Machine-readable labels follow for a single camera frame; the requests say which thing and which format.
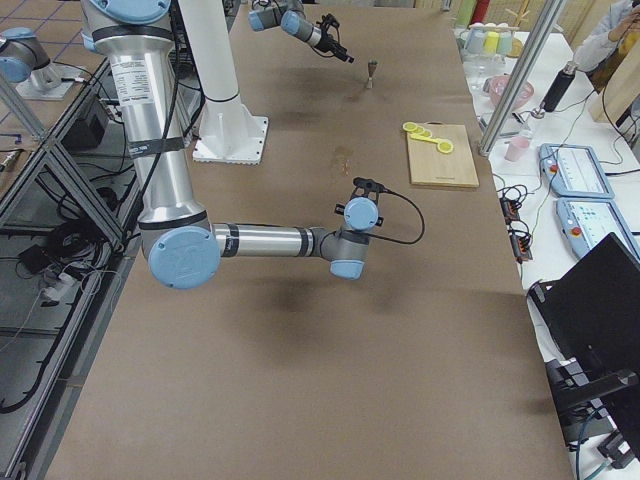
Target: black monitor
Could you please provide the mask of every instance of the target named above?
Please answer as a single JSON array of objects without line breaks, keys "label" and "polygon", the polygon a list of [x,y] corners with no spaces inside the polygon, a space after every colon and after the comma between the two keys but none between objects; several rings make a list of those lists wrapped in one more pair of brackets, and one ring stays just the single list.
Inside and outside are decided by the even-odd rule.
[{"label": "black monitor", "polygon": [[[560,352],[590,381],[628,369],[640,375],[640,263],[611,233],[549,289],[530,291]],[[601,397],[640,458],[640,385]]]}]

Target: pink bowl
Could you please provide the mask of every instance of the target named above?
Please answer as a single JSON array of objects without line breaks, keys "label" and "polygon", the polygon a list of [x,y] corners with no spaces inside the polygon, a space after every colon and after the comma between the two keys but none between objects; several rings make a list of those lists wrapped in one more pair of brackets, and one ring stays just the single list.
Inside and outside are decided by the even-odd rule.
[{"label": "pink bowl", "polygon": [[[498,75],[497,77],[493,77],[489,80],[489,98],[491,98],[491,103],[493,103],[494,106],[498,105],[508,81],[509,75]],[[522,107],[529,101],[532,95],[533,85],[527,82],[522,87],[522,90],[520,90],[520,95],[518,95],[516,103],[513,105],[513,110],[517,110]]]}]

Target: cutting board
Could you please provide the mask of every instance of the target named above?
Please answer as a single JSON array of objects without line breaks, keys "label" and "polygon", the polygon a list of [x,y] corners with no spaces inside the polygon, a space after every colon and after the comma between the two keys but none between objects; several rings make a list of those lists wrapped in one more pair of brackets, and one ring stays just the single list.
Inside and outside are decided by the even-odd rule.
[{"label": "cutting board", "polygon": [[436,150],[434,143],[413,140],[407,133],[409,170],[414,185],[438,185],[451,187],[477,187],[478,175],[469,148],[467,129],[464,125],[419,123],[431,130],[434,137],[453,142],[453,152],[444,154]]}]

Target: brown table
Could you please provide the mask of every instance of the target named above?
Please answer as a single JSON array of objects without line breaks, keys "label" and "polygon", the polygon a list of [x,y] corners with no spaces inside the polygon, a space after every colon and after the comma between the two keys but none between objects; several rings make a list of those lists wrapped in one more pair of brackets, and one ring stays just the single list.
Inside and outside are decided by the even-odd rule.
[{"label": "brown table", "polygon": [[[307,8],[327,11],[353,65],[252,33],[241,10],[238,79],[267,147],[257,167],[192,165],[197,196],[214,222],[337,227],[351,178],[372,177],[424,210],[425,239],[374,241],[358,282],[237,258],[172,291],[139,256],[49,480],[572,478],[489,164],[478,189],[409,185],[403,121],[480,136],[447,18]],[[385,196],[381,214],[380,233],[415,235],[408,205]]]}]

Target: label on robot arm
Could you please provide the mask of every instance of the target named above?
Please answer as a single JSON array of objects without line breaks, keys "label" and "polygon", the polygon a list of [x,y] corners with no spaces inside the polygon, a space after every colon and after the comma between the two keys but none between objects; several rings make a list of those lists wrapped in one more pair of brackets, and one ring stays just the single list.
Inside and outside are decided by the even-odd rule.
[{"label": "label on robot arm", "polygon": [[111,65],[120,106],[153,103],[147,64],[144,60],[130,60]]}]

